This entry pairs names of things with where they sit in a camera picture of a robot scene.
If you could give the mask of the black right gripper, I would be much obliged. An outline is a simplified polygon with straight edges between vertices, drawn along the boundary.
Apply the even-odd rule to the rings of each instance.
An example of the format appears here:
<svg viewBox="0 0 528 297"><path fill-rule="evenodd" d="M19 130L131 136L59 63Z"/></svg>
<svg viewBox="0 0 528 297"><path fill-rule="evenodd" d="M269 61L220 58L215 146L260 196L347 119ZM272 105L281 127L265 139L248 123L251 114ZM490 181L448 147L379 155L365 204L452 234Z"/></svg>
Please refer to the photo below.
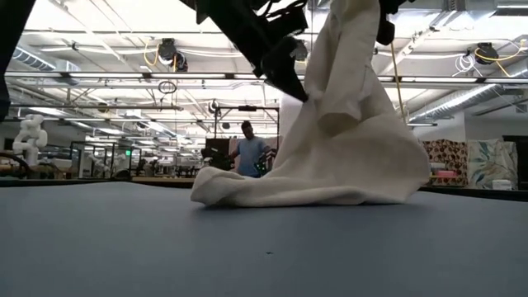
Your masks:
<svg viewBox="0 0 528 297"><path fill-rule="evenodd" d="M394 40L395 26L389 20L389 15L398 12L399 7L406 2L415 2L416 0L378 0L380 14L379 27L376 41L382 45L389 45Z"/></svg>

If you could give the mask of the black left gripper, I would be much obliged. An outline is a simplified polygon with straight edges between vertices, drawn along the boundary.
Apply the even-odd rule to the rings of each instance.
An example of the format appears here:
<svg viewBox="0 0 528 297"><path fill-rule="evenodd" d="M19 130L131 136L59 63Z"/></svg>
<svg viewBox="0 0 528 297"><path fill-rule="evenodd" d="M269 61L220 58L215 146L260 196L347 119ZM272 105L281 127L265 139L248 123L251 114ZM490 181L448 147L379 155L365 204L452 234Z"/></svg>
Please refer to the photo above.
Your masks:
<svg viewBox="0 0 528 297"><path fill-rule="evenodd" d="M295 72L295 36L308 28L304 7L294 0L273 10L281 0L196 0L196 21L209 18L252 65L256 77L306 102L308 96Z"/></svg>

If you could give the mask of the white checked towel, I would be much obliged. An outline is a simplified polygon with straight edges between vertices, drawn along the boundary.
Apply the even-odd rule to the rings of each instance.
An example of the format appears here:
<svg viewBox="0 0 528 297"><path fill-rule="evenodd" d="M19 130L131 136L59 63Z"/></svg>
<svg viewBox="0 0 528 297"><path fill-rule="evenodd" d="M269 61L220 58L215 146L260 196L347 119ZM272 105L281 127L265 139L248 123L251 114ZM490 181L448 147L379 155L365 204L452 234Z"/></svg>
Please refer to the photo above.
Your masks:
<svg viewBox="0 0 528 297"><path fill-rule="evenodd" d="M332 0L309 57L309 99L264 177L206 167L191 200L274 207L402 203L429 177L427 154L371 65L380 0Z"/></svg>

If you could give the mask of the person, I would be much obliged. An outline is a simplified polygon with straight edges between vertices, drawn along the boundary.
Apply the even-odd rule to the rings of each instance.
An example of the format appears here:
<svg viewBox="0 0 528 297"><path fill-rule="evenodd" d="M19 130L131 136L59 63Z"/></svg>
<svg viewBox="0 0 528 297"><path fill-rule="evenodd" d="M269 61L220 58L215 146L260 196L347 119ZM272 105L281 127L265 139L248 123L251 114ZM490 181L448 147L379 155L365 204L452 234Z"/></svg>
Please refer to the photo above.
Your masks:
<svg viewBox="0 0 528 297"><path fill-rule="evenodd" d="M241 124L244 138L240 139L235 150L229 155L234 160L239 158L236 172L245 177L260 177L261 173L257 170L256 163L260 157L271 150L271 147L264 139L257 137L251 123L245 120Z"/></svg>

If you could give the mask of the brown floral fabric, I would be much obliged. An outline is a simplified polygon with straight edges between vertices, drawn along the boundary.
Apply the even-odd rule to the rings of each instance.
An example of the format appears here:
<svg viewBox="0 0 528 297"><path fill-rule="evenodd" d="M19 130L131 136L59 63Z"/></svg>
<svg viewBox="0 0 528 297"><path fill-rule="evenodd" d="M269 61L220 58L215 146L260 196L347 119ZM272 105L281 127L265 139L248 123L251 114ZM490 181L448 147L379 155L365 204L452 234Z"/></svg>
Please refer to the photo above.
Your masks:
<svg viewBox="0 0 528 297"><path fill-rule="evenodd" d="M465 142L448 139L423 141L431 166L430 186L459 186L468 185L468 147ZM455 178L441 178L436 176L439 170L457 172Z"/></svg>

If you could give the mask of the teal leaf fabric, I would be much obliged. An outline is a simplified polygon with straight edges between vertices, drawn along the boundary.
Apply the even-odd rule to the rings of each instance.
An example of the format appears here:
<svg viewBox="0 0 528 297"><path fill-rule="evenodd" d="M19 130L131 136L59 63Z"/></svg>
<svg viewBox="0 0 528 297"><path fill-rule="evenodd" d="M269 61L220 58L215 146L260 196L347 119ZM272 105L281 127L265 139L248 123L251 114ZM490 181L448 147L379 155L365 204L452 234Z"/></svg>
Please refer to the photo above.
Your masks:
<svg viewBox="0 0 528 297"><path fill-rule="evenodd" d="M517 152L513 142L502 139L469 140L468 187L493 190L492 181L511 181L512 190L517 187Z"/></svg>

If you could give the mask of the black cabinet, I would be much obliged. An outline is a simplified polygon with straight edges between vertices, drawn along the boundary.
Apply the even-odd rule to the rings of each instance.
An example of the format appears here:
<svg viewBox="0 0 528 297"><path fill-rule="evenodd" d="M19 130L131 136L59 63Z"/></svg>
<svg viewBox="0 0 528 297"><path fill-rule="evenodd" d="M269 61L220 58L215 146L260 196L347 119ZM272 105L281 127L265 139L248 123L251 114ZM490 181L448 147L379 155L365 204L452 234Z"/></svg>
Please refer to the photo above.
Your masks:
<svg viewBox="0 0 528 297"><path fill-rule="evenodd" d="M521 191L528 191L528 136L503 135L507 142L516 145L517 152L517 187Z"/></svg>

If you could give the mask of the blue table mat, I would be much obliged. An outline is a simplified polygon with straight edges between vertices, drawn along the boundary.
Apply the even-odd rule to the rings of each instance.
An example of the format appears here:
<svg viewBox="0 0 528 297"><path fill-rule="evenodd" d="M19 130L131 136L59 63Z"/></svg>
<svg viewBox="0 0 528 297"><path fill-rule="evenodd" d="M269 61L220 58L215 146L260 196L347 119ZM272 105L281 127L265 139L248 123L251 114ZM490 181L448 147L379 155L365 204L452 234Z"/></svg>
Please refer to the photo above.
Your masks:
<svg viewBox="0 0 528 297"><path fill-rule="evenodd" d="M528 297L528 203L205 208L131 183L0 189L0 297Z"/></svg>

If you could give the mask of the black rig frame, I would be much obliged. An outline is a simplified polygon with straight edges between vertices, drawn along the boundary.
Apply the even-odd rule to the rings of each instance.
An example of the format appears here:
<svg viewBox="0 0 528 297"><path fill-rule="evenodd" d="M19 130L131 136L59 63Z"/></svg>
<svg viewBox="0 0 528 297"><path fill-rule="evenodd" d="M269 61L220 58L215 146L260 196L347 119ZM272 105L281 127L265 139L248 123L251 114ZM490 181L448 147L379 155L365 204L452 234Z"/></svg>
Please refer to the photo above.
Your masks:
<svg viewBox="0 0 528 297"><path fill-rule="evenodd" d="M244 111L244 112L256 112L263 111L268 117L276 124L276 136L280 135L280 108L279 107L267 107L267 106L216 106L214 108L214 137L218 135L219 122L224 119L232 110ZM276 117L273 117L269 111L275 111Z"/></svg>

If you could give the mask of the long ceiling light rail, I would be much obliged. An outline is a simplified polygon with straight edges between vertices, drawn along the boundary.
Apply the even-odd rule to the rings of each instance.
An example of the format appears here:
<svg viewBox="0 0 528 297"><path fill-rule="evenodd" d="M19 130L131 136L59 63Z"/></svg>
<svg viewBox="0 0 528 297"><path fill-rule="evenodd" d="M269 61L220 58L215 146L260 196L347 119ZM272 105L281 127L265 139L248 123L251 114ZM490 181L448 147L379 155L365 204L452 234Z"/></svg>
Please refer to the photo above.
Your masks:
<svg viewBox="0 0 528 297"><path fill-rule="evenodd" d="M7 71L7 78L116 78L116 79L195 79L195 80L256 80L257 77L250 73L94 73L94 72L19 72ZM464 77L394 77L379 76L382 83L483 83L486 78Z"/></svg>

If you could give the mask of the silver air duct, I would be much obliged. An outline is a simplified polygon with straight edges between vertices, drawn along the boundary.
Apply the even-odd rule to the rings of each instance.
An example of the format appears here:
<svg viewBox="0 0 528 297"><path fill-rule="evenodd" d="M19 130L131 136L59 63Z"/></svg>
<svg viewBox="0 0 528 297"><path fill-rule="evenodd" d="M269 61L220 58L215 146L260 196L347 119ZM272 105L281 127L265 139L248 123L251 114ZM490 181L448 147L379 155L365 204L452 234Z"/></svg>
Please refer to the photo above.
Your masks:
<svg viewBox="0 0 528 297"><path fill-rule="evenodd" d="M485 84L468 90L456 91L442 97L410 115L408 121L415 123L423 120L440 119L457 111L462 111L464 108L505 95L507 84L528 84L528 64L522 64L520 67L511 68L511 70L513 73L510 77L503 75L499 78L486 78Z"/></svg>
<svg viewBox="0 0 528 297"><path fill-rule="evenodd" d="M74 63L65 59L56 59L46 56L45 54L38 54L33 49L22 47L18 45L13 54L12 59L37 69L42 72L80 72L81 69Z"/></svg>

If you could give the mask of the black cell frame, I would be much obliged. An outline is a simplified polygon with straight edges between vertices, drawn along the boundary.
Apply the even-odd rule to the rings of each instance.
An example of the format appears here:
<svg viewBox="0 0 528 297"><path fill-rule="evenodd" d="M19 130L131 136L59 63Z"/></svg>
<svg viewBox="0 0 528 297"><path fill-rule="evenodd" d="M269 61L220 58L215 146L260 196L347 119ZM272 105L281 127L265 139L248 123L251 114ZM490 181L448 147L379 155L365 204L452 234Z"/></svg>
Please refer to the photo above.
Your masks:
<svg viewBox="0 0 528 297"><path fill-rule="evenodd" d="M143 150L123 141L73 141L69 145L72 176L79 179L112 179L120 172L130 176Z"/></svg>

